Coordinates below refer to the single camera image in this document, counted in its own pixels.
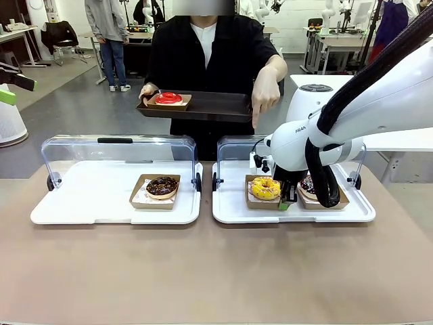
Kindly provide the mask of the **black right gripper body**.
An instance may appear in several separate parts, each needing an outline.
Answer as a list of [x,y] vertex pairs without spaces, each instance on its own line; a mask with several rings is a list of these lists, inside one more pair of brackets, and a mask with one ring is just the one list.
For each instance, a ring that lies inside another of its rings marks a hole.
[[276,181],[292,184],[296,186],[305,178],[305,170],[303,171],[287,171],[278,165],[275,165],[273,170],[273,179]]

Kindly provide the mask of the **dark brown serving tray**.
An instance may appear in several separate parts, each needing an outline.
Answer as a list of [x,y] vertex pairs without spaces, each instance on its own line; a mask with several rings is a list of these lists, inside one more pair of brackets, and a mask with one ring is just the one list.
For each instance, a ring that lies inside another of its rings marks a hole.
[[247,123],[252,120],[252,109],[248,95],[203,91],[178,91],[177,93],[192,96],[186,111],[149,109],[143,102],[139,102],[137,110],[146,117],[178,120],[233,123]]

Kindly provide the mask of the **red glazed donut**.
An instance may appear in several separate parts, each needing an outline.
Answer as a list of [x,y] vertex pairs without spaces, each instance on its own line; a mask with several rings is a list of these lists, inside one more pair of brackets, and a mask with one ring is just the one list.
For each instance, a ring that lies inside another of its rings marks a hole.
[[165,106],[179,106],[183,103],[183,98],[177,93],[162,92],[156,96],[155,103]]

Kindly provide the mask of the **person's left forearm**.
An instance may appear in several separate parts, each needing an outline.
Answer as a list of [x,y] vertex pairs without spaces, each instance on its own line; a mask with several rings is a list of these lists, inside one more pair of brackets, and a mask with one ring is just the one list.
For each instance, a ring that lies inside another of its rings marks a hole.
[[275,77],[277,83],[282,81],[288,73],[288,65],[279,54],[271,56],[264,69],[267,74]]

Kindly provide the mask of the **chocolate donut with colourful sprinkles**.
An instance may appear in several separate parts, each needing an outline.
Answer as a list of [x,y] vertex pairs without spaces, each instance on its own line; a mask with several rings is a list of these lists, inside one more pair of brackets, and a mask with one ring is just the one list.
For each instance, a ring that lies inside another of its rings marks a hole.
[[309,173],[299,183],[299,186],[300,186],[300,190],[301,190],[303,196],[305,196],[309,200],[317,201],[317,195],[316,195],[315,188],[313,185],[313,180],[312,180],[312,177]]

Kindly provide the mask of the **cardboard tray under colourful donut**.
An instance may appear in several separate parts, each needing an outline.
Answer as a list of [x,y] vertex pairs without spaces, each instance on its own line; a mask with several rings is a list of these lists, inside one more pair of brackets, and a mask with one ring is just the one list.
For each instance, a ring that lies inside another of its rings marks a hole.
[[[324,210],[325,209],[325,207],[323,207],[319,203],[318,200],[317,201],[315,201],[315,200],[309,200],[308,198],[306,198],[305,196],[303,196],[302,192],[300,190],[299,183],[298,183],[297,190],[298,190],[298,196],[300,197],[300,199],[301,199],[301,201],[302,201],[305,209],[307,209],[307,210]],[[339,201],[339,203],[336,206],[331,207],[331,209],[342,210],[350,202],[349,199],[347,198],[346,194],[344,193],[344,191],[341,188],[339,188],[339,191],[340,191],[340,201]]]

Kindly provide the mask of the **yellow donut in paper tray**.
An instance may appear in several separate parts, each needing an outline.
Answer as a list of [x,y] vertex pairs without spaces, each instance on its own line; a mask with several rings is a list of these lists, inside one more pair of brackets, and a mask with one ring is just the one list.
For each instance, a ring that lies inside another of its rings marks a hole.
[[245,176],[245,196],[246,204],[249,209],[264,209],[264,210],[277,210],[279,208],[280,196],[274,200],[259,200],[255,198],[249,191],[249,182],[255,177],[271,177],[265,175],[247,175]]

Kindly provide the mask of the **chocolate donut with fine sprinkles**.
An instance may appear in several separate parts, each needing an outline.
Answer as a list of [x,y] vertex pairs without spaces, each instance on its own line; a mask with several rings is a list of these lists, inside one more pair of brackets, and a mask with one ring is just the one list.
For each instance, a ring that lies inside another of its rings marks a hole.
[[152,199],[166,200],[175,194],[178,185],[179,182],[173,177],[157,177],[147,184],[146,192]]

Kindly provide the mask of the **person's left hand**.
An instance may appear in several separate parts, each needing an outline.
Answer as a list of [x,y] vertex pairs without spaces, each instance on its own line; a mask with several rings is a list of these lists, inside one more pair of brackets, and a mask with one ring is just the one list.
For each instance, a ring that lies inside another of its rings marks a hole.
[[266,112],[280,98],[277,70],[266,65],[260,70],[252,91],[252,126],[255,129],[261,113]]

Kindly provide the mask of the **person's right hand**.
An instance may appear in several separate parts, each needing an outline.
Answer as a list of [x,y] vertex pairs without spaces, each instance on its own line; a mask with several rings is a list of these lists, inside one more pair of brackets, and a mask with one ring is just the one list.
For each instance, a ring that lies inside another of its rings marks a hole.
[[146,83],[139,93],[139,100],[141,102],[147,102],[155,93],[158,93],[160,89],[155,86],[153,83]]

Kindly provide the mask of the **clear display lid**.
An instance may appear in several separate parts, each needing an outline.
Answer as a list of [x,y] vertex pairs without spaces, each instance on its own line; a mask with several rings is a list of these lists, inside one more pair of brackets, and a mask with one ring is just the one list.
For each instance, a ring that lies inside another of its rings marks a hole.
[[[241,165],[250,168],[250,153],[255,151],[260,156],[268,156],[270,171],[264,175],[273,176],[275,165],[287,171],[306,171],[309,169],[308,160],[304,156],[305,144],[295,146],[295,151],[290,153],[289,147],[283,145],[281,148],[271,148],[271,135],[268,136],[225,136],[218,141],[216,157],[217,162],[214,165],[215,170],[212,176],[212,190],[215,192],[224,181],[230,180],[230,176],[223,169],[229,164],[234,164],[238,169]],[[311,159],[311,166],[315,163],[321,163],[322,169],[326,166],[354,160],[359,154],[366,152],[363,139],[356,138],[348,140],[343,144],[330,144],[319,149],[319,157]]]
[[187,183],[201,192],[202,172],[198,170],[196,152],[196,143],[186,135],[55,135],[41,146],[49,191],[62,184],[61,164],[119,161],[143,165],[185,161],[191,165],[191,177]]

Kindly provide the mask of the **white display tray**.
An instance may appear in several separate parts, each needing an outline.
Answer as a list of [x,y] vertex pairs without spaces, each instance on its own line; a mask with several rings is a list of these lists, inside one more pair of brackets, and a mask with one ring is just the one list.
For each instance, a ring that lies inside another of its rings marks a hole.
[[[202,164],[189,160],[81,161],[61,175],[60,185],[41,199],[30,219],[38,225],[185,225],[198,218],[201,193],[193,181],[202,174]],[[144,180],[164,175],[179,179],[174,202],[134,206],[134,190]]]
[[348,173],[341,164],[333,165],[341,197],[348,204],[342,209],[308,210],[301,200],[290,205],[288,210],[252,209],[247,205],[246,177],[251,175],[246,160],[226,160],[215,163],[212,171],[224,182],[212,193],[212,214],[221,223],[367,223],[373,221],[376,212],[363,193],[347,182]]

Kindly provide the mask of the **chair with black jacket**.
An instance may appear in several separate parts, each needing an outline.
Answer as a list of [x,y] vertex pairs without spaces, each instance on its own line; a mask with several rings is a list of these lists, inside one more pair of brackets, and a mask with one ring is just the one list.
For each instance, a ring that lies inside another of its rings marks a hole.
[[80,61],[87,64],[87,59],[79,47],[76,32],[67,21],[45,23],[41,29],[41,42],[58,66],[63,65],[64,49],[75,53]]

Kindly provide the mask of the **white round appliance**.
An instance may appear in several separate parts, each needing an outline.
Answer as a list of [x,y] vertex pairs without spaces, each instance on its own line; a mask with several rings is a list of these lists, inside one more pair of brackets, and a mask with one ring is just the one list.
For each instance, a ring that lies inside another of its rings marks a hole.
[[336,90],[329,85],[306,84],[295,91],[288,108],[286,122],[307,119],[311,114],[320,111]]

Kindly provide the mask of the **bystander in blue apron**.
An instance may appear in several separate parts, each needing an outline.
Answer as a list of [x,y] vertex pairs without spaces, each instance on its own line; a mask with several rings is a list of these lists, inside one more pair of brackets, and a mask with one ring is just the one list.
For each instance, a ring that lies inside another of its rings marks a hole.
[[383,0],[378,27],[369,63],[387,47],[417,16],[413,0]]

